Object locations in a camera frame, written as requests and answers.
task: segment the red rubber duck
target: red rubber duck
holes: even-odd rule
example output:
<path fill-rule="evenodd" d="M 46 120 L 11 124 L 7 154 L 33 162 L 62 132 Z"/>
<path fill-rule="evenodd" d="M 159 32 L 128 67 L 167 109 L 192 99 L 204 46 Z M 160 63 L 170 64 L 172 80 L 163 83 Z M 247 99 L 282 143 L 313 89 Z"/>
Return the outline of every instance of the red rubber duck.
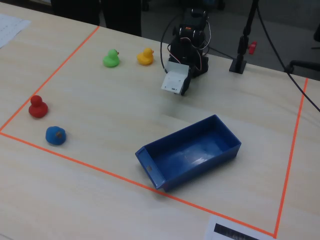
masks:
<path fill-rule="evenodd" d="M 29 113 L 32 117 L 40 119 L 48 113 L 48 106 L 42 101 L 40 96 L 32 96 L 30 102 Z"/>

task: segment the cable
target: cable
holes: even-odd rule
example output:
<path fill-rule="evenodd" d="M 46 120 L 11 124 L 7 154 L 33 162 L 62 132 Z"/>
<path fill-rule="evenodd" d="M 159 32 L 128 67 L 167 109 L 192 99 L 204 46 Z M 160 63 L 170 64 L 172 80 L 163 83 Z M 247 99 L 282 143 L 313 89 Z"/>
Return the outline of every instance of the cable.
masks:
<path fill-rule="evenodd" d="M 178 60 L 178 58 L 176 58 L 169 50 L 169 47 L 171 46 L 171 43 L 166 47 L 168 49 L 169 54 L 178 62 L 181 64 L 181 62 Z"/>
<path fill-rule="evenodd" d="M 165 28 L 165 30 L 164 30 L 164 32 L 163 32 L 163 34 L 162 34 L 161 41 L 160 41 L 160 60 L 161 60 L 162 67 L 163 67 L 163 69 L 164 69 L 164 71 L 165 71 L 166 74 L 168 73 L 168 71 L 167 71 L 166 68 L 165 68 L 164 61 L 163 61 L 163 58 L 162 58 L 162 43 L 164 42 L 165 34 L 166 34 L 168 28 L 169 28 L 170 25 L 173 23 L 173 21 L 174 21 L 177 17 L 180 17 L 180 16 L 181 16 L 181 14 L 179 13 L 178 15 L 174 16 L 174 17 L 171 19 L 171 21 L 170 21 L 170 22 L 168 23 L 168 25 L 166 26 L 166 28 Z"/>
<path fill-rule="evenodd" d="M 209 27 L 210 38 L 209 38 L 209 41 L 208 41 L 207 45 L 205 45 L 203 48 L 200 48 L 200 50 L 203 50 L 203 49 L 205 49 L 206 47 L 208 47 L 209 44 L 210 44 L 210 42 L 211 42 L 211 28 L 210 28 L 210 23 L 209 23 L 208 21 L 206 21 L 206 23 L 208 24 L 208 27 Z"/>
<path fill-rule="evenodd" d="M 199 52 L 199 48 L 198 47 L 196 47 L 196 46 L 194 46 L 193 44 L 192 44 L 192 42 L 191 42 L 191 40 L 190 40 L 190 38 L 188 38 L 188 37 L 181 37 L 180 38 L 180 40 L 184 40 L 184 39 L 186 39 L 186 40 L 188 40 L 189 42 L 190 42 L 190 45 L 196 50 L 196 52 L 198 53 L 198 55 L 199 55 L 199 58 L 200 58 L 200 69 L 199 68 L 197 68 L 197 66 L 195 65 L 195 68 L 198 70 L 198 71 L 201 71 L 202 70 L 202 58 L 201 58 L 201 54 L 200 54 L 200 52 Z"/>
<path fill-rule="evenodd" d="M 267 32 L 266 26 L 264 24 L 264 21 L 262 20 L 261 14 L 260 14 L 260 9 L 259 9 L 259 5 L 256 6 L 256 11 L 258 13 L 262 28 L 264 30 L 264 33 L 266 35 L 266 38 L 268 39 L 276 57 L 278 58 L 281 66 L 283 67 L 284 71 L 286 72 L 286 74 L 288 74 L 289 78 L 292 80 L 292 82 L 295 84 L 295 86 L 300 90 L 300 92 L 305 96 L 306 99 L 308 99 L 308 101 L 320 112 L 320 108 L 307 96 L 307 94 L 301 89 L 301 87 L 297 84 L 297 82 L 294 80 L 294 78 L 290 75 L 290 73 L 286 70 L 286 66 L 284 65 L 284 62 L 281 60 L 279 53 L 277 52 L 274 44 L 272 43 L 270 36 Z"/>
<path fill-rule="evenodd" d="M 215 52 L 217 52 L 217 53 L 221 54 L 221 55 L 224 55 L 224 56 L 226 56 L 226 57 L 230 58 L 230 59 L 234 59 L 234 57 L 232 57 L 232 56 L 230 56 L 230 55 L 228 55 L 228 54 L 226 54 L 226 53 L 224 53 L 224 52 L 222 52 L 222 51 L 219 51 L 219 50 L 217 50 L 217 49 L 213 48 L 212 46 L 209 46 L 209 48 L 210 48 L 211 50 L 213 50 L 213 51 L 215 51 Z"/>

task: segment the orange tape border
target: orange tape border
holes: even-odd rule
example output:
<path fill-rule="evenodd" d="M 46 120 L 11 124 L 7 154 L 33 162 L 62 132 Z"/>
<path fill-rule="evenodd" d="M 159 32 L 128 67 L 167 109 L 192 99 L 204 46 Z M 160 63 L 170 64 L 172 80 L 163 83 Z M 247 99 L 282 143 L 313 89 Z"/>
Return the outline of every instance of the orange tape border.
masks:
<path fill-rule="evenodd" d="M 30 101 L 31 97 L 34 96 L 34 95 L 36 95 L 36 94 L 52 79 L 52 77 L 53 77 L 53 76 L 71 59 L 71 57 L 97 32 L 97 30 L 98 30 L 99 28 L 100 28 L 100 27 L 97 26 L 97 27 L 95 28 L 95 30 L 94 30 L 94 31 L 70 54 L 70 56 L 68 56 L 68 58 L 49 76 L 49 78 L 24 102 L 24 104 L 4 123 L 4 125 L 0 128 L 0 135 L 2 135 L 2 136 L 4 136 L 4 137 L 7 137 L 7 138 L 9 138 L 9 139 L 18 141 L 18 142 L 20 142 L 20 143 L 29 145 L 29 146 L 31 146 L 31 147 L 37 148 L 37 149 L 42 150 L 42 151 L 44 151 L 44 152 L 53 154 L 53 155 L 58 156 L 58 157 L 60 157 L 60 158 L 69 160 L 69 161 L 71 161 L 71 162 L 74 162 L 74 163 L 83 165 L 83 166 L 85 166 L 85 167 L 94 169 L 94 170 L 96 170 L 96 171 L 99 171 L 99 172 L 108 174 L 108 175 L 110 175 L 110 176 L 112 176 L 112 177 L 115 177 L 115 178 L 117 178 L 117 179 L 126 181 L 126 182 L 128 182 L 128 183 L 131 183 L 131 184 L 136 185 L 136 186 L 138 186 L 138 187 L 147 189 L 147 190 L 149 190 L 149 191 L 151 191 L 151 192 L 154 192 L 154 193 L 156 193 L 156 194 L 165 196 L 165 197 L 167 197 L 167 198 L 173 199 L 173 200 L 175 200 L 175 201 L 178 201 L 178 202 L 180 202 L 180 203 L 183 203 L 183 204 L 186 204 L 186 205 L 188 205 L 188 206 L 194 207 L 194 208 L 196 208 L 196 209 L 202 210 L 202 211 L 204 211 L 204 212 L 207 212 L 207 213 L 216 215 L 216 216 L 218 216 L 218 217 L 227 219 L 227 220 L 229 220 L 229 221 L 235 222 L 235 223 L 237 223 L 237 224 L 243 225 L 243 226 L 245 226 L 245 227 L 248 227 L 248 228 L 250 228 L 250 229 L 256 230 L 256 231 L 258 231 L 258 232 L 260 232 L 260 233 L 266 234 L 266 235 L 271 236 L 271 237 L 273 237 L 274 239 L 276 239 L 276 238 L 277 238 L 277 235 L 278 235 L 278 230 L 279 230 L 279 225 L 280 225 L 280 220 L 281 220 L 282 212 L 283 212 L 283 207 L 284 207 L 284 202 L 285 202 L 285 197 L 286 197 L 286 192 L 287 192 L 287 187 L 288 187 L 288 181 L 289 181 L 289 175 L 290 175 L 290 169 L 291 169 L 292 159 L 293 159 L 293 155 L 294 155 L 296 138 L 297 138 L 297 134 L 298 134 L 298 127 L 299 127 L 301 112 L 302 112 L 303 103 L 304 103 L 304 98 L 305 98 L 303 94 L 302 94 L 302 96 L 301 96 L 300 106 L 299 106 L 299 110 L 298 110 L 298 114 L 297 114 L 297 118 L 296 118 L 296 123 L 295 123 L 295 128 L 294 128 L 292 143 L 291 143 L 291 149 L 290 149 L 290 155 L 289 155 L 289 161 L 288 161 L 287 170 L 286 170 L 286 174 L 285 174 L 285 180 L 284 180 L 284 185 L 283 185 L 283 190 L 282 190 L 282 195 L 281 195 L 281 201 L 280 201 L 280 206 L 279 206 L 279 210 L 278 210 L 278 214 L 277 214 L 277 219 L 276 219 L 276 224 L 275 224 L 274 233 L 268 232 L 268 231 L 263 230 L 263 229 L 261 229 L 261 228 L 259 228 L 259 227 L 250 225 L 250 224 L 248 224 L 248 223 L 245 223 L 245 222 L 243 222 L 243 221 L 237 220 L 237 219 L 235 219 L 235 218 L 232 218 L 232 217 L 223 215 L 223 214 L 221 214 L 221 213 L 219 213 L 219 212 L 212 211 L 212 210 L 210 210 L 210 209 L 208 209 L 208 208 L 199 206 L 199 205 L 194 204 L 194 203 L 192 203 L 192 202 L 189 202 L 189 201 L 183 200 L 183 199 L 181 199 L 181 198 L 175 197 L 175 196 L 173 196 L 173 195 L 167 194 L 167 193 L 165 193 L 165 192 L 156 190 L 156 189 L 154 189 L 154 188 L 152 188 L 152 187 L 149 187 L 149 186 L 143 185 L 143 184 L 141 184 L 141 183 L 139 183 L 139 182 L 130 180 L 130 179 L 128 179 L 128 178 L 126 178 L 126 177 L 123 177 L 123 176 L 120 176 L 120 175 L 118 175 L 118 174 L 116 174 L 116 173 L 113 173 L 113 172 L 104 170 L 104 169 L 102 169 L 102 168 L 99 168 L 99 167 L 97 167 L 97 166 L 91 165 L 91 164 L 86 163 L 86 162 L 83 162 L 83 161 L 76 160 L 76 159 L 74 159 L 74 158 L 72 158 L 72 157 L 65 156 L 65 155 L 63 155 L 63 154 L 60 154 L 60 153 L 51 151 L 51 150 L 46 149 L 46 148 L 44 148 L 44 147 L 38 146 L 38 145 L 33 144 L 33 143 L 31 143 L 31 142 L 25 141 L 25 140 L 23 140 L 23 139 L 20 139 L 20 138 L 17 138 L 17 137 L 15 137 L 15 136 L 11 136 L 11 135 L 9 135 L 9 134 L 6 134 L 6 133 L 3 133 L 3 132 L 2 132 L 2 130 L 3 130 L 3 129 L 18 115 L 18 113 L 28 104 L 28 102 Z M 307 90 L 307 85 L 308 85 L 308 78 L 305 79 L 304 88 L 303 88 L 303 91 L 304 91 L 304 92 L 306 92 L 306 90 Z"/>
<path fill-rule="evenodd" d="M 61 65 L 47 78 L 47 80 L 44 81 L 44 83 L 41 84 L 41 86 L 22 104 L 21 107 L 0 127 L 0 132 L 15 118 L 15 116 L 18 115 L 18 113 L 28 104 L 31 97 L 33 95 L 36 95 L 52 78 L 56 73 L 71 59 L 73 55 L 75 55 L 76 52 L 98 31 L 100 26 L 97 26 L 92 33 L 66 58 L 66 60 L 61 63 Z"/>
<path fill-rule="evenodd" d="M 304 82 L 304 87 L 303 87 L 303 91 L 304 92 L 307 91 L 308 81 L 309 81 L 309 79 L 306 78 L 305 82 Z M 291 170 L 292 159 L 293 159 L 293 156 L 294 156 L 294 151 L 295 151 L 295 146 L 296 146 L 296 140 L 297 140 L 299 123 L 300 123 L 300 117 L 301 117 L 302 108 L 304 106 L 304 99 L 305 99 L 305 96 L 302 94 L 301 100 L 300 100 L 299 111 L 298 111 L 298 114 L 296 116 L 296 121 L 295 121 L 295 127 L 294 127 L 292 143 L 291 143 L 291 149 L 290 149 L 290 155 L 289 155 L 289 161 L 288 161 L 288 165 L 287 165 L 287 168 L 286 168 L 286 173 L 285 173 L 285 179 L 284 179 L 284 184 L 283 184 L 283 190 L 282 190 L 282 195 L 281 195 L 279 211 L 278 211 L 278 215 L 276 217 L 276 223 L 275 223 L 275 227 L 274 227 L 274 234 L 273 234 L 273 238 L 274 239 L 276 239 L 277 236 L 278 236 L 280 220 L 281 220 L 281 216 L 282 216 L 282 212 L 283 212 L 283 208 L 284 208 L 284 204 L 285 204 L 285 198 L 286 198 L 286 193 L 287 193 L 287 187 L 288 187 L 288 181 L 289 181 L 289 175 L 290 175 L 290 170 Z"/>

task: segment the blue plastic tray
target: blue plastic tray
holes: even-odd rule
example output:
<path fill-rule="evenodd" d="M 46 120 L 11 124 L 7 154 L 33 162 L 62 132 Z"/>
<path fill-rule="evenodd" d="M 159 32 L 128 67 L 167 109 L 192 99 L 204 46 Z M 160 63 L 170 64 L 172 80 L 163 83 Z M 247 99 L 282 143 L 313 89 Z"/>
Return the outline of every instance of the blue plastic tray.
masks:
<path fill-rule="evenodd" d="M 143 146 L 135 155 L 154 187 L 168 191 L 235 158 L 240 146 L 213 115 Z"/>

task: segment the green rubber duck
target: green rubber duck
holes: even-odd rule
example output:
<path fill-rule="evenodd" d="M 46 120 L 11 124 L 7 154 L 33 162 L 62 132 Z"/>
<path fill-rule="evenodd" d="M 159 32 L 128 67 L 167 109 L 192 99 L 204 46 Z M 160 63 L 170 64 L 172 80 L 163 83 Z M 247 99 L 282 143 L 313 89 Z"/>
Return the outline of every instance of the green rubber duck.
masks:
<path fill-rule="evenodd" d="M 103 65 L 107 68 L 113 68 L 118 66 L 120 60 L 118 57 L 119 52 L 117 52 L 115 49 L 111 49 L 108 52 L 108 56 L 105 56 L 103 58 Z"/>

